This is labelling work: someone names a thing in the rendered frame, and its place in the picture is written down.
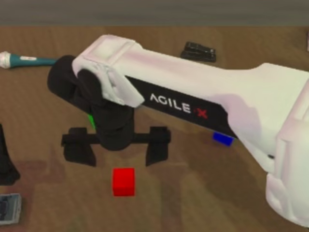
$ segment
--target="teal tube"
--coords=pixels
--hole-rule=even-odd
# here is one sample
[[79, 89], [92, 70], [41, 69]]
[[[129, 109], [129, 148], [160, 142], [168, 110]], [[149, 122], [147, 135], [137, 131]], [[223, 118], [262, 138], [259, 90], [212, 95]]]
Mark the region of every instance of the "teal tube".
[[56, 59], [38, 58], [38, 57], [25, 57], [10, 54], [10, 67], [21, 66], [52, 66], [56, 62]]

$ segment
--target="teal screwdriver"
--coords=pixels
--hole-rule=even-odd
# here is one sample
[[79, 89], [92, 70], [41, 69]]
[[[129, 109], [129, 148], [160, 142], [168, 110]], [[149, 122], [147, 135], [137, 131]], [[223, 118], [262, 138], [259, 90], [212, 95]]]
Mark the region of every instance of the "teal screwdriver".
[[25, 66], [52, 66], [55, 62], [56, 59], [19, 56], [9, 52], [0, 53], [0, 67], [4, 69]]

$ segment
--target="blue cube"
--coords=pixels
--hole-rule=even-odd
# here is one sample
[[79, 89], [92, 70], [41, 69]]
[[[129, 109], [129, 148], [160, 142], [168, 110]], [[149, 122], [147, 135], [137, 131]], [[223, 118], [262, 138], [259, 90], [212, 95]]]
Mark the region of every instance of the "blue cube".
[[233, 141], [234, 141], [234, 138], [220, 134], [220, 133], [217, 133], [217, 132], [213, 133], [212, 139], [215, 140], [215, 141], [218, 141], [218, 142], [220, 142], [220, 143], [222, 143], [226, 146], [231, 146]]

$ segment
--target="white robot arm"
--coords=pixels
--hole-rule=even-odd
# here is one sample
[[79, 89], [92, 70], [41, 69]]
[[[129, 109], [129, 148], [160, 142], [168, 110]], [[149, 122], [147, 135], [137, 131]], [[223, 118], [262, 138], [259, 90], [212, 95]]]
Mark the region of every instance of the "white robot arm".
[[95, 73], [103, 97], [118, 104], [137, 107], [145, 100], [129, 76], [221, 105], [232, 131], [268, 173], [269, 205], [309, 227], [309, 73], [268, 63], [224, 70], [112, 35], [101, 36], [74, 60], [75, 74], [81, 69]]

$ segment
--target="red block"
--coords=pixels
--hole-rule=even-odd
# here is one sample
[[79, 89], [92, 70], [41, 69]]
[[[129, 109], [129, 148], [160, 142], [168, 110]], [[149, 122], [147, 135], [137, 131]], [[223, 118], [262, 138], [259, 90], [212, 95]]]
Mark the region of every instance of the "red block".
[[113, 169], [112, 192], [115, 197], [129, 197], [135, 195], [134, 168]]

